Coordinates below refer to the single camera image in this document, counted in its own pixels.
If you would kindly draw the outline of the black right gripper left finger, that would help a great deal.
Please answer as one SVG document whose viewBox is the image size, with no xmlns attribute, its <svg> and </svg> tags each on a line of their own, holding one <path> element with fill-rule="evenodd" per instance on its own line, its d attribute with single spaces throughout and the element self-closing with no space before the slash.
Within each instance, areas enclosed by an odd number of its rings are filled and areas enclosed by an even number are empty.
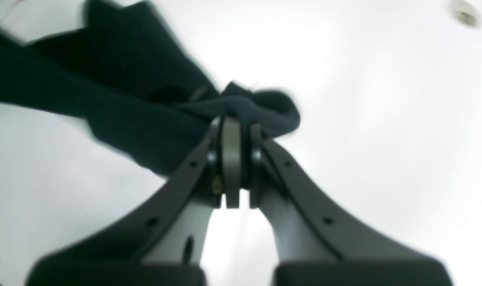
<svg viewBox="0 0 482 286">
<path fill-rule="evenodd" d="M 216 118 L 148 200 L 98 233 L 40 259 L 29 286 L 206 286 L 200 267 L 214 209 L 239 206 L 241 127 Z"/>
</svg>

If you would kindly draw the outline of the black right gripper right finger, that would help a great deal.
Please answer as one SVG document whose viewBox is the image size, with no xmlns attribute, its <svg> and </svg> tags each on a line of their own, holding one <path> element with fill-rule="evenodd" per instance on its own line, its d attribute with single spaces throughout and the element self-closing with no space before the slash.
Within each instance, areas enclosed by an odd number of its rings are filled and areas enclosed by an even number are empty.
<svg viewBox="0 0 482 286">
<path fill-rule="evenodd" d="M 273 286 L 451 286 L 436 259 L 395 242 L 330 199 L 279 144 L 250 126 L 251 197 L 271 224 Z"/>
</svg>

